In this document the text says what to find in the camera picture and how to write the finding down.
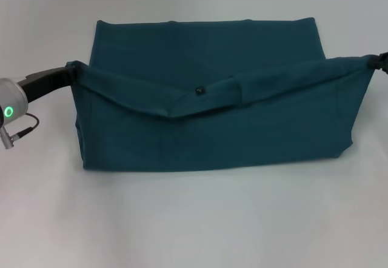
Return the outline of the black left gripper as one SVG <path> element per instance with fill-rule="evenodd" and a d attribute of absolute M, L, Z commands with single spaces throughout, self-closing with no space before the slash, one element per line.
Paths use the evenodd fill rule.
<path fill-rule="evenodd" d="M 28 103 L 76 82 L 76 66 L 67 65 L 34 73 L 17 82 L 27 97 Z"/>

